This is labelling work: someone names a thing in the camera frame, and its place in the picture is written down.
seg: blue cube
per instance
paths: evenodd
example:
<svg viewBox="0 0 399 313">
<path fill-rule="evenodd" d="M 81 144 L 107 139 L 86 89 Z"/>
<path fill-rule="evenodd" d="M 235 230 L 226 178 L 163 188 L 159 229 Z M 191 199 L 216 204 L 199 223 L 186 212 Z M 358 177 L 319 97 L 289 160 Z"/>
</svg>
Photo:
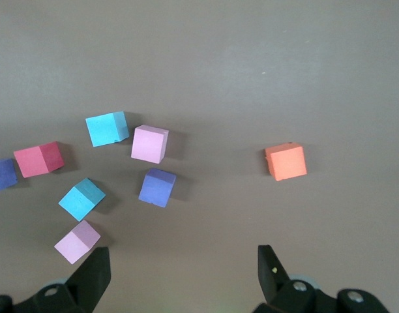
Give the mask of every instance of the blue cube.
<svg viewBox="0 0 399 313">
<path fill-rule="evenodd" d="M 0 190 L 6 189 L 9 186 L 17 183 L 16 170 L 14 163 L 10 158 L 0 160 Z"/>
<path fill-rule="evenodd" d="M 176 175 L 166 171 L 151 168 L 143 181 L 139 200 L 165 207 L 171 196 Z"/>
<path fill-rule="evenodd" d="M 93 147 L 121 142 L 130 136 L 123 111 L 88 117 L 85 120 Z"/>
<path fill-rule="evenodd" d="M 59 205 L 80 222 L 105 196 L 92 181 L 85 178 L 63 197 Z"/>
</svg>

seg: block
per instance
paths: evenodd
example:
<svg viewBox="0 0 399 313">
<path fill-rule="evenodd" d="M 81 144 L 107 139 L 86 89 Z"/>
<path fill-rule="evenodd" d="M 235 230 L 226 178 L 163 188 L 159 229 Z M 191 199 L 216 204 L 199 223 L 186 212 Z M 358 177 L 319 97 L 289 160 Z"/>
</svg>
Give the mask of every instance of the block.
<svg viewBox="0 0 399 313">
<path fill-rule="evenodd" d="M 269 172 L 276 181 L 306 175 L 304 149 L 298 143 L 284 143 L 265 149 Z"/>
<path fill-rule="evenodd" d="M 16 170 L 14 163 L 10 158 L 3 158 L 0 160 L 0 190 L 6 189 L 9 186 L 17 183 Z"/>
<path fill-rule="evenodd" d="M 24 178 L 47 174 L 65 165 L 57 142 L 15 151 L 14 156 Z"/>
<path fill-rule="evenodd" d="M 101 189 L 85 178 L 69 190 L 59 205 L 80 222 L 105 196 Z"/>
<path fill-rule="evenodd" d="M 134 131 L 132 158 L 159 164 L 165 156 L 169 130 L 139 126 Z"/>
<path fill-rule="evenodd" d="M 151 168 L 143 181 L 139 200 L 155 204 L 159 207 L 165 207 L 171 196 L 175 180 L 175 174 Z"/>
<path fill-rule="evenodd" d="M 93 147 L 121 142 L 128 138 L 124 112 L 114 112 L 85 119 Z"/>
<path fill-rule="evenodd" d="M 100 238 L 100 234 L 83 220 L 55 245 L 55 249 L 73 264 L 90 251 Z"/>
</svg>

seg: orange cube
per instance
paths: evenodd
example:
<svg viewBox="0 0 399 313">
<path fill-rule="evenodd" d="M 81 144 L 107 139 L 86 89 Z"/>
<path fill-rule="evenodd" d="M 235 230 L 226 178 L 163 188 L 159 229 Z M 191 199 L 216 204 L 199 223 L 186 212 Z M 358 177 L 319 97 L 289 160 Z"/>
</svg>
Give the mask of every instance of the orange cube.
<svg viewBox="0 0 399 313">
<path fill-rule="evenodd" d="M 298 143 L 283 143 L 265 149 L 269 172 L 275 181 L 306 175 L 304 149 Z"/>
</svg>

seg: pink cube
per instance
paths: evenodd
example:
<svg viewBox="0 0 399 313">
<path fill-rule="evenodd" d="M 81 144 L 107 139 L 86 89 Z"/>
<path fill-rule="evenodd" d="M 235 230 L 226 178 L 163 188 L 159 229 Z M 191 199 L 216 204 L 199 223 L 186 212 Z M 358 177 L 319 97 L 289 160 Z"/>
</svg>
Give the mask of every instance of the pink cube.
<svg viewBox="0 0 399 313">
<path fill-rule="evenodd" d="M 134 131 L 132 158 L 159 164 L 165 156 L 169 130 L 139 126 Z"/>
<path fill-rule="evenodd" d="M 57 142 L 15 151 L 24 178 L 50 173 L 65 165 Z"/>
<path fill-rule="evenodd" d="M 55 249 L 73 264 L 90 251 L 100 238 L 100 234 L 83 220 L 55 245 Z"/>
</svg>

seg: bolt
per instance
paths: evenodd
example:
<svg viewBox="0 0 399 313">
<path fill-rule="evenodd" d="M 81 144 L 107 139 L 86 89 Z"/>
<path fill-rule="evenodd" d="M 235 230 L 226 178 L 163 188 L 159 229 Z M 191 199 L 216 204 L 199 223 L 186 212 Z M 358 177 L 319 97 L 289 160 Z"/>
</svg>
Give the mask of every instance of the bolt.
<svg viewBox="0 0 399 313">
<path fill-rule="evenodd" d="M 303 282 L 294 282 L 293 287 L 297 291 L 306 291 L 306 285 Z"/>
<path fill-rule="evenodd" d="M 350 300 L 355 301 L 357 303 L 361 303 L 364 301 L 362 295 L 356 291 L 349 291 L 347 293 L 347 296 L 350 298 Z"/>
</svg>

